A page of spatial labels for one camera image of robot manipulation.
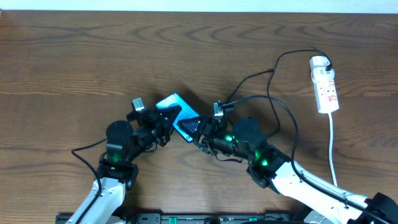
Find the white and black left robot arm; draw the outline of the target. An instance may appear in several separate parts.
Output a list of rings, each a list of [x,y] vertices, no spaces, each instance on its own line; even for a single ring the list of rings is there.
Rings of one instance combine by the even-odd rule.
[[[67,223],[117,222],[114,212],[123,204],[127,191],[136,182],[139,169],[133,160],[151,147],[165,146],[170,141],[173,123],[182,111],[180,106],[166,109],[133,110],[125,120],[117,120],[106,129],[105,152],[100,155],[98,168],[76,152],[71,153],[85,163],[94,174],[93,186]]]

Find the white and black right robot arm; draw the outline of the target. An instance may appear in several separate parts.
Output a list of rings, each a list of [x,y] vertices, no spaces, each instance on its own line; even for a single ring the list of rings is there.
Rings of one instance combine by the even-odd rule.
[[[241,119],[231,130],[207,116],[182,119],[177,126],[209,154],[247,160],[246,172],[258,186],[298,200],[332,223],[397,223],[393,199],[355,194],[311,174],[269,144],[255,119]]]

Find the blue Galaxy smartphone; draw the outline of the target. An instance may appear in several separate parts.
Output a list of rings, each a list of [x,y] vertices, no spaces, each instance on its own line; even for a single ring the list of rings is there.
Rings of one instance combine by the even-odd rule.
[[[155,107],[159,110],[176,106],[178,106],[181,110],[173,122],[173,127],[187,143],[191,143],[193,139],[181,130],[181,128],[178,126],[178,122],[182,119],[196,118],[199,116],[199,114],[178,93],[172,93],[170,96],[155,104]]]

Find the white power strip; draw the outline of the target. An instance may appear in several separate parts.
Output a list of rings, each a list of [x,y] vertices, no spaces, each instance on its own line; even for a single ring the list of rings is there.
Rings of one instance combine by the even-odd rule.
[[[310,59],[311,79],[314,86],[317,110],[329,114],[339,109],[335,86],[335,71],[330,68],[330,61],[325,56],[314,56]]]

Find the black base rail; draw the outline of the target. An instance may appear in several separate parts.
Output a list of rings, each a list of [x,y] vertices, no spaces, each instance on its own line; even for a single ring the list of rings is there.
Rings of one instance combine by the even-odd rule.
[[[294,218],[288,213],[268,213],[263,215],[231,215],[231,214],[207,214],[207,215],[179,215],[159,213],[137,213],[127,216],[112,215],[106,224],[130,223],[130,224],[234,224],[234,223],[303,223],[303,218]]]

